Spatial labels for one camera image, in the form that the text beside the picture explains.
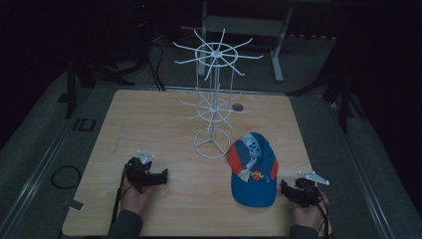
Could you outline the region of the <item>white metal desk frame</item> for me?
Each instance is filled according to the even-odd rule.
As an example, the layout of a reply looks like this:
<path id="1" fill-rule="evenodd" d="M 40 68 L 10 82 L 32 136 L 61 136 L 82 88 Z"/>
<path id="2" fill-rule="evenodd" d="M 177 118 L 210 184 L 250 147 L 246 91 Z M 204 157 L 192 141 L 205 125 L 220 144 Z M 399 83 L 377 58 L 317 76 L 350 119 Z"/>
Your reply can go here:
<path id="1" fill-rule="evenodd" d="M 274 37 L 278 40 L 277 45 L 270 51 L 270 59 L 273 66 L 275 81 L 281 83 L 284 80 L 280 63 L 280 53 L 287 36 L 287 30 L 293 15 L 294 8 L 289 7 L 284 14 L 284 20 L 269 20 L 259 18 L 232 17 L 210 15 L 208 10 L 213 0 L 202 0 L 202 26 L 201 34 L 207 36 L 208 32 L 222 32 L 230 34 Z"/>

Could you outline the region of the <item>black rectangular floor bracket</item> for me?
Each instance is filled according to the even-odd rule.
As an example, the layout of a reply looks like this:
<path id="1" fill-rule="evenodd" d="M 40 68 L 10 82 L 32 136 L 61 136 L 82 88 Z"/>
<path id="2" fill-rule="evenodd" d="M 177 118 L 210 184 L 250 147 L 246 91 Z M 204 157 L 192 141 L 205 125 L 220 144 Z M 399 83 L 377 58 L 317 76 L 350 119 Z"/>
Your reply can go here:
<path id="1" fill-rule="evenodd" d="M 95 119 L 77 119 L 73 131 L 93 131 L 97 121 Z"/>

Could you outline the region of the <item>person's right hand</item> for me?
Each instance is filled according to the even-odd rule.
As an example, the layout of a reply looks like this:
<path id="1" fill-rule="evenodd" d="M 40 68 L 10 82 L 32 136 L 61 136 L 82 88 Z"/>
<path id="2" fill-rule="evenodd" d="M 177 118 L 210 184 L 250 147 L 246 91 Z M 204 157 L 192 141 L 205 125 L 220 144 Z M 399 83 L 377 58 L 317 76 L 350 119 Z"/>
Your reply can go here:
<path id="1" fill-rule="evenodd" d="M 295 225 L 307 226 L 319 230 L 327 219 L 326 208 L 329 205 L 329 200 L 323 192 L 320 194 L 320 197 L 321 201 L 318 205 L 307 208 L 303 208 L 293 201 L 290 202 Z"/>

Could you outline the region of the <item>person's left hand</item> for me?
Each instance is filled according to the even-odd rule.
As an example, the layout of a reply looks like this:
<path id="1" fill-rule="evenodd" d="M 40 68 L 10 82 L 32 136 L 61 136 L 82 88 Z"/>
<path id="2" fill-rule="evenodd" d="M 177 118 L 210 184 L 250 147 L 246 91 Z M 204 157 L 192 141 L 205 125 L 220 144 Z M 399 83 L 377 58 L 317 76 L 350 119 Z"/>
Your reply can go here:
<path id="1" fill-rule="evenodd" d="M 120 209 L 142 215 L 147 207 L 150 194 L 150 188 L 139 193 L 132 185 L 125 185 L 120 197 Z"/>

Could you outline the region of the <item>white wire display rack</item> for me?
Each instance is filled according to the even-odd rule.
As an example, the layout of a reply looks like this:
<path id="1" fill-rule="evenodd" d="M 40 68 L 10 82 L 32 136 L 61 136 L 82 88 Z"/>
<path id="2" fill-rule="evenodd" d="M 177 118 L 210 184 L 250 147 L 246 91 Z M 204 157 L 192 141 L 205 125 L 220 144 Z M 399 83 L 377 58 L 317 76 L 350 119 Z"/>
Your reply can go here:
<path id="1" fill-rule="evenodd" d="M 195 36 L 201 44 L 196 47 L 187 47 L 174 43 L 179 49 L 193 52 L 193 58 L 185 61 L 176 61 L 178 65 L 194 63 L 196 66 L 196 102 L 181 101 L 185 106 L 194 107 L 196 112 L 188 120 L 200 119 L 206 126 L 199 130 L 193 138 L 193 148 L 196 152 L 209 159 L 223 157 L 231 145 L 231 138 L 221 125 L 228 129 L 235 129 L 229 122 L 232 114 L 242 114 L 244 111 L 232 110 L 234 101 L 242 96 L 234 93 L 233 85 L 236 76 L 244 77 L 236 64 L 239 60 L 259 60 L 263 56 L 242 55 L 238 49 L 252 42 L 252 39 L 232 46 L 224 42 L 226 31 L 221 33 L 218 42 L 207 42 L 197 32 Z"/>

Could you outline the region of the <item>black tripod stand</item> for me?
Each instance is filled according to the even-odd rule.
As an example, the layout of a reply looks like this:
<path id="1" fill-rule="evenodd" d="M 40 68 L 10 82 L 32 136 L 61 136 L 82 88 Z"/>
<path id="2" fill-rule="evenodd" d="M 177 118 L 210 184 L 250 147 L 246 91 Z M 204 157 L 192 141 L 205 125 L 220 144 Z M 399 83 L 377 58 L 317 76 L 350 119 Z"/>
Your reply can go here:
<path id="1" fill-rule="evenodd" d="M 328 77 L 318 77 L 314 82 L 296 91 L 287 92 L 287 96 L 299 97 L 313 89 L 327 84 L 327 88 L 323 93 L 322 98 L 326 103 L 330 104 L 333 104 L 337 98 L 340 98 L 338 123 L 342 131 L 348 133 L 347 119 L 351 116 L 349 105 L 353 105 L 356 112 L 364 117 L 364 113 L 359 109 L 350 95 L 351 83 L 352 77 L 350 75 L 338 76 L 337 74 L 331 74 Z"/>
<path id="2" fill-rule="evenodd" d="M 60 101 L 67 104 L 66 118 L 72 116 L 77 106 L 77 80 L 80 80 L 84 87 L 92 88 L 96 83 L 93 72 L 97 72 L 119 85 L 133 86 L 133 83 L 125 80 L 123 76 L 140 70 L 145 64 L 146 61 L 136 61 L 131 67 L 114 71 L 89 57 L 73 57 L 67 67 L 67 92 L 60 97 Z"/>

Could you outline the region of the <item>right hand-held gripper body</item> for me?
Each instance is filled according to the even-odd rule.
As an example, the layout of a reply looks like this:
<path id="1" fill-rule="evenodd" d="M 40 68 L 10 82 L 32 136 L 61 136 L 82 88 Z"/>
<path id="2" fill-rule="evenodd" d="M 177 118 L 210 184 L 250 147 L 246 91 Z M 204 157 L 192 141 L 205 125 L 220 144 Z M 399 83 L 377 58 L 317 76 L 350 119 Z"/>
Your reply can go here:
<path id="1" fill-rule="evenodd" d="M 317 185 L 330 185 L 330 182 L 315 171 L 299 171 L 298 175 L 300 178 L 295 180 L 293 201 L 301 207 L 311 207 L 319 204 L 321 196 Z"/>

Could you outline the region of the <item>blue and red cap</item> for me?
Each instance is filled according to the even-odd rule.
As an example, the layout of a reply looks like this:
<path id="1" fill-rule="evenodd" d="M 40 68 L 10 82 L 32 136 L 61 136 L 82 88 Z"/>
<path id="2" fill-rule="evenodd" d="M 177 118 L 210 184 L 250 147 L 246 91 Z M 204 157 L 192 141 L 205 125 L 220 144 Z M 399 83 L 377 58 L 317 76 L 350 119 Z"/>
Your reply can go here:
<path id="1" fill-rule="evenodd" d="M 269 207 L 276 199 L 278 160 L 260 133 L 242 135 L 229 148 L 231 191 L 234 199 L 250 207 Z"/>

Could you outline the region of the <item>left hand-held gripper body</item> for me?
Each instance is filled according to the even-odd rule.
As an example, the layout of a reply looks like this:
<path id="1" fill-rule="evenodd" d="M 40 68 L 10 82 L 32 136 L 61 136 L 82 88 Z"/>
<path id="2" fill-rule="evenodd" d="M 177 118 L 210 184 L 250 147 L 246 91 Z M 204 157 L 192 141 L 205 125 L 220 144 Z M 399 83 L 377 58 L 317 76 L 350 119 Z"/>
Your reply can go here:
<path id="1" fill-rule="evenodd" d="M 132 157 L 125 165 L 126 178 L 139 193 L 143 192 L 144 187 L 154 183 L 154 177 L 149 171 L 153 160 L 154 155 L 145 154 L 139 149 L 137 156 Z"/>

